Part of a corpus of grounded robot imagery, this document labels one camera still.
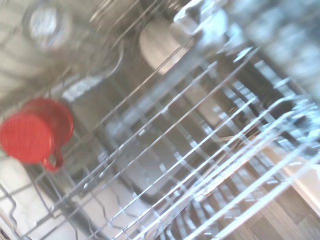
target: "dishwasher rack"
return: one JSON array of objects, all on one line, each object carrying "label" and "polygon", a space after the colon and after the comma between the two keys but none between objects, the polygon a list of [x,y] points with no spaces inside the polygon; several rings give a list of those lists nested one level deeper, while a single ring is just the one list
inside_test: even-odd
[{"label": "dishwasher rack", "polygon": [[[18,4],[1,1],[0,11],[10,3]],[[156,3],[117,42],[150,20]],[[109,4],[101,1],[93,16],[103,19]],[[319,161],[317,105],[254,44],[218,55],[199,54],[195,45],[164,76],[158,69],[139,75],[126,51],[122,68],[140,77],[131,88],[119,80],[121,69],[114,77],[92,79],[62,67],[56,80],[35,81],[32,94],[3,99],[3,119],[28,99],[45,96],[65,101],[75,120],[62,150],[65,165],[56,173],[1,156],[1,229],[8,235],[223,239]],[[93,104],[108,107],[87,124],[91,113],[79,109],[99,89],[110,95]],[[142,104],[147,100],[152,104]],[[286,175],[285,168],[297,175]]]}]

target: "cup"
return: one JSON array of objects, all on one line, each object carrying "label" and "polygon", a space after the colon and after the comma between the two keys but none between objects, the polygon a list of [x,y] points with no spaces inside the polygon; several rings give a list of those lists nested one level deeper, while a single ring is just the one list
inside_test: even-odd
[{"label": "cup", "polygon": [[[70,140],[73,130],[67,107],[50,98],[36,98],[3,122],[0,144],[9,156],[24,164],[41,163],[56,171],[64,162],[60,148]],[[51,155],[54,164],[49,161]]]}]

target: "mug handle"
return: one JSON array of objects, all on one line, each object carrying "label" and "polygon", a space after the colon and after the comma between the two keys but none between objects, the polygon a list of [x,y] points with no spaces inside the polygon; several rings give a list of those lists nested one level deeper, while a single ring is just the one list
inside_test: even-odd
[{"label": "mug handle", "polygon": [[56,149],[53,152],[53,156],[55,157],[55,164],[52,164],[47,158],[44,158],[41,162],[43,166],[49,170],[50,172],[57,171],[61,168],[62,164],[64,163],[63,155],[60,149]]}]

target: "red mug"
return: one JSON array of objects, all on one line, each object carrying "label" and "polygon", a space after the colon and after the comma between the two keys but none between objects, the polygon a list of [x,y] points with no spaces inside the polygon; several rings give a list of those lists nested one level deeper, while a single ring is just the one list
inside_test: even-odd
[{"label": "red mug", "polygon": [[[36,98],[0,126],[0,144],[9,156],[24,164],[42,163],[49,171],[56,171],[64,162],[60,147],[70,140],[73,130],[72,115],[63,104]],[[55,164],[48,160],[51,155]]]}]

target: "floor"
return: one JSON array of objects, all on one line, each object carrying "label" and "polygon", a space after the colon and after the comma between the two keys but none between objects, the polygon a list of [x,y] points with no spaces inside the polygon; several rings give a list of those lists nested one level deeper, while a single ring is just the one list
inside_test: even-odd
[{"label": "floor", "polygon": [[291,187],[226,240],[319,240],[320,217]]}]

